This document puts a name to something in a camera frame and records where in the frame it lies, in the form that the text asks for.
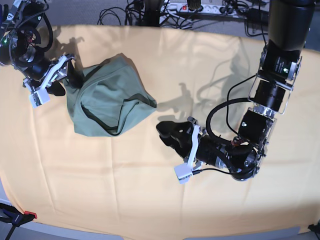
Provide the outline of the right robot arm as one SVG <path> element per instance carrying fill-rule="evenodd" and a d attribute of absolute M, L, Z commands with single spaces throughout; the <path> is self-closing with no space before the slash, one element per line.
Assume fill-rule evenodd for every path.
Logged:
<path fill-rule="evenodd" d="M 0 7 L 0 64 L 13 66 L 24 76 L 23 87 L 32 94 L 64 96 L 62 81 L 80 89 L 83 78 L 75 70 L 74 54 L 49 57 L 54 31 L 47 17 L 46 0 L 15 0 Z"/>

